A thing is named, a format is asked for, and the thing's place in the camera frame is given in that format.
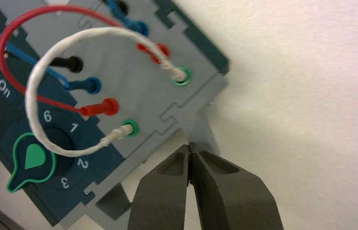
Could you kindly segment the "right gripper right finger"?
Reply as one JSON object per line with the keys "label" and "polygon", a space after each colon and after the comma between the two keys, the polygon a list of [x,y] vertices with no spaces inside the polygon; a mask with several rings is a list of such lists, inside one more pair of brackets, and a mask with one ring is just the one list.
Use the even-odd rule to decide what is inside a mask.
{"label": "right gripper right finger", "polygon": [[274,196],[255,174],[190,143],[190,183],[203,230],[281,230]]}

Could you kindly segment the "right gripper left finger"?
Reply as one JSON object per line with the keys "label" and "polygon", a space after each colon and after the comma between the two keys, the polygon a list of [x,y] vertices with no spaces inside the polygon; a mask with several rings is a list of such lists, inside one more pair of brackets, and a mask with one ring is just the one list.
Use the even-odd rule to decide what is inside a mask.
{"label": "right gripper left finger", "polygon": [[189,146],[184,144],[140,180],[128,229],[184,228],[189,157]]}

